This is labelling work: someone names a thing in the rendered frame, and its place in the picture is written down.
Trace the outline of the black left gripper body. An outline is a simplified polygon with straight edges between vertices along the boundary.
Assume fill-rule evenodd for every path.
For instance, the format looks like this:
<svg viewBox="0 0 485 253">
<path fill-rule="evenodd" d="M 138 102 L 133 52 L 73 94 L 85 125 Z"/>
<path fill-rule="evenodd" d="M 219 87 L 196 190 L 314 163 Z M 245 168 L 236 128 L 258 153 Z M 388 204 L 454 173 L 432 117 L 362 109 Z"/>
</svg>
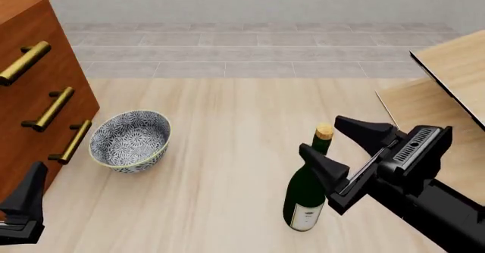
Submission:
<svg viewBox="0 0 485 253">
<path fill-rule="evenodd" d="M 42 214 L 23 214 L 19 211 L 3 211 L 5 220 L 0 220 L 0 245 L 36 244 L 42 235 Z"/>
</svg>

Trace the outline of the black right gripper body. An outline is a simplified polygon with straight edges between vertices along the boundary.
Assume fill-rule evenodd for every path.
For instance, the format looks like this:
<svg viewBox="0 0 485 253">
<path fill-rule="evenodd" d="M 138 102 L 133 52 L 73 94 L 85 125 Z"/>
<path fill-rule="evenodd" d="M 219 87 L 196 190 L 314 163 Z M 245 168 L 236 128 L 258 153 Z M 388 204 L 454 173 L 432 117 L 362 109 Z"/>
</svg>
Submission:
<svg viewBox="0 0 485 253">
<path fill-rule="evenodd" d="M 344 214 L 364 195 L 398 214 L 411 207 L 440 171 L 441 157 L 452 144 L 452 128 L 418 125 L 402 141 L 379 151 L 367 151 L 371 159 L 349 184 L 329 195 L 329 205 Z"/>
</svg>

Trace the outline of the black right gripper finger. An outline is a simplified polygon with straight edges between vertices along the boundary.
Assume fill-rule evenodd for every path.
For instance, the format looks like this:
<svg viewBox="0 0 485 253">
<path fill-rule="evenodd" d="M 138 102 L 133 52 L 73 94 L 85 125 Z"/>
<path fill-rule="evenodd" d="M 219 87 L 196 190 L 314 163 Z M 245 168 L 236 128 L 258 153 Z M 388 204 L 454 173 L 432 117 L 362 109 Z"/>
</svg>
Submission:
<svg viewBox="0 0 485 253">
<path fill-rule="evenodd" d="M 349 166 L 329 159 L 305 143 L 299 146 L 299 155 L 327 193 L 334 193 L 349 184 Z"/>
<path fill-rule="evenodd" d="M 407 136 L 390 123 L 368 123 L 344 116 L 336 116 L 334 127 L 365 151 L 379 151 Z"/>
</svg>

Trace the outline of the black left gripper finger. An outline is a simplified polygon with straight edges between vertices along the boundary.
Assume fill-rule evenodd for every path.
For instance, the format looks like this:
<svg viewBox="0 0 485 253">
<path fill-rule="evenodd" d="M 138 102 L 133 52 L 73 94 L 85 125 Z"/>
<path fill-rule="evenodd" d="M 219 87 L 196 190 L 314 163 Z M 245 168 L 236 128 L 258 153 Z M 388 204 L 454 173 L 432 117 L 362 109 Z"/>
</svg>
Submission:
<svg viewBox="0 0 485 253">
<path fill-rule="evenodd" d="M 36 161 L 17 188 L 0 204 L 4 212 L 42 212 L 42 196 L 48 168 Z"/>
</svg>

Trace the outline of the dark green wine bottle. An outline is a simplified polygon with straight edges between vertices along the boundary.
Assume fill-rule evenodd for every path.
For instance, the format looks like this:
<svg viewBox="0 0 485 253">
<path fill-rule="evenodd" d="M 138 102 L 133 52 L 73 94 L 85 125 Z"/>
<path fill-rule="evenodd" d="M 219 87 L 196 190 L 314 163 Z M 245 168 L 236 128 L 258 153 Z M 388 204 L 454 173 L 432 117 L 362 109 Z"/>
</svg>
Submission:
<svg viewBox="0 0 485 253">
<path fill-rule="evenodd" d="M 326 155 L 333 138 L 333 127 L 319 123 L 311 147 Z M 324 206 L 323 186 L 310 168 L 302 166 L 289 181 L 283 204 L 283 219 L 293 230 L 306 232 L 317 223 Z"/>
</svg>

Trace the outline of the pale wooden wine rack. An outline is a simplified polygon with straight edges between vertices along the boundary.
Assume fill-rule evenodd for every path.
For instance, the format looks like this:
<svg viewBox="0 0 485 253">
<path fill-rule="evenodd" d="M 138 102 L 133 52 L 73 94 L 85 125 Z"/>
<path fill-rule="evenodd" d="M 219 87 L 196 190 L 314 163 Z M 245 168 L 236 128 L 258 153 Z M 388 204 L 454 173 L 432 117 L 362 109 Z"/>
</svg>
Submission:
<svg viewBox="0 0 485 253">
<path fill-rule="evenodd" d="M 411 56 L 427 77 L 376 91 L 397 127 L 452 127 L 438 180 L 485 206 L 485 30 Z"/>
</svg>

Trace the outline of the brown wooden cabinet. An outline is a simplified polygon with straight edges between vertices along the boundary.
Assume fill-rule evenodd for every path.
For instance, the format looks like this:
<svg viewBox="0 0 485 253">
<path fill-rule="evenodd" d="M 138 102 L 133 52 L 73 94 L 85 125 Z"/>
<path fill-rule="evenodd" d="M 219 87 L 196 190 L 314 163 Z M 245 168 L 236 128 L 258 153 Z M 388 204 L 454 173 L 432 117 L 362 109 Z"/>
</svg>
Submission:
<svg viewBox="0 0 485 253">
<path fill-rule="evenodd" d="M 52 184 L 65 165 L 49 161 L 75 134 L 70 125 L 92 120 L 97 102 L 50 0 L 0 0 L 0 73 L 23 55 L 20 48 L 46 41 L 50 52 L 10 86 L 0 86 L 0 201 L 7 198 L 36 161 L 48 168 Z M 51 91 L 75 93 L 44 132 L 22 127 L 53 102 Z"/>
</svg>

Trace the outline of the blue white patterned bowl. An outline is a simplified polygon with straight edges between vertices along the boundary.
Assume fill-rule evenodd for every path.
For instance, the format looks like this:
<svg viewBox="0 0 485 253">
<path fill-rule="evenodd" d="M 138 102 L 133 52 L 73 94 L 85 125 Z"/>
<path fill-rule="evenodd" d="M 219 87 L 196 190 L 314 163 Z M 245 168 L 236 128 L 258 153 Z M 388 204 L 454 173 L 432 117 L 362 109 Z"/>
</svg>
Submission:
<svg viewBox="0 0 485 253">
<path fill-rule="evenodd" d="M 89 154 L 118 173 L 141 173 L 164 156 L 171 132 L 169 119 L 157 111 L 126 111 L 98 127 L 89 140 Z"/>
</svg>

